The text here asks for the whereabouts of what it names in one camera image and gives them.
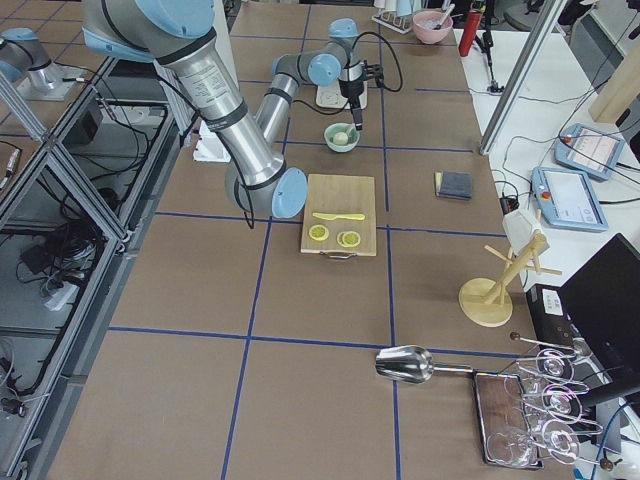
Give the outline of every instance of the brown table surface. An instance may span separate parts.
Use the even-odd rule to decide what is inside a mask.
[[[316,48],[337,18],[379,31],[372,8],[242,5],[232,30],[240,87],[256,111],[273,58]],[[360,145],[336,154],[324,128],[350,121],[295,104],[275,149],[307,173],[373,176],[376,257],[299,253],[301,217],[250,231],[224,196],[225,165],[183,150],[84,388],[49,480],[570,478],[483,464],[467,378],[396,385],[378,349],[429,348],[437,361],[500,369],[533,335],[522,292],[507,325],[469,321],[457,294],[496,278],[506,250],[488,159],[453,35],[397,50],[401,93],[369,89]],[[384,45],[363,56],[398,80]],[[300,97],[313,101],[315,88]],[[436,199],[433,173],[473,175],[469,202]]]

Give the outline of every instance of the green bowl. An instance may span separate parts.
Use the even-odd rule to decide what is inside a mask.
[[[351,150],[356,148],[356,145],[360,141],[360,132],[357,130],[351,132],[351,138],[349,139],[351,141],[346,145],[336,145],[335,143],[333,143],[333,136],[338,132],[346,133],[350,125],[350,123],[334,123],[333,125],[329,125],[326,128],[326,130],[324,131],[324,141],[327,143],[327,146],[331,150],[338,153],[345,153],[350,152]]]

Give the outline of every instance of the yellow knife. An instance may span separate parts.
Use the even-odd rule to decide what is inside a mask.
[[[364,213],[318,213],[313,212],[314,217],[321,220],[364,220]]]

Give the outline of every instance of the screen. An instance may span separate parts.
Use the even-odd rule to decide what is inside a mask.
[[[567,155],[573,160],[596,172],[603,172],[616,151],[619,140],[582,127],[572,145],[574,150]]]
[[[640,373],[640,253],[620,233],[558,291],[571,322],[615,381]],[[640,393],[627,397],[640,400]],[[633,409],[640,414],[640,405]]]
[[[600,223],[591,195],[582,175],[572,172],[545,172],[553,205],[560,220],[579,223]]]

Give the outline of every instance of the black monitor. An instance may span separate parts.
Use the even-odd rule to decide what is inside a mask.
[[[640,253],[618,233],[558,294],[571,322],[602,366],[622,367],[608,373],[614,384],[625,387],[619,389],[620,395],[633,391],[640,378]],[[615,393],[611,387],[600,393]],[[601,400],[597,390],[592,391],[593,397]],[[640,393],[625,398],[640,401]],[[640,415],[640,404],[633,409]]]

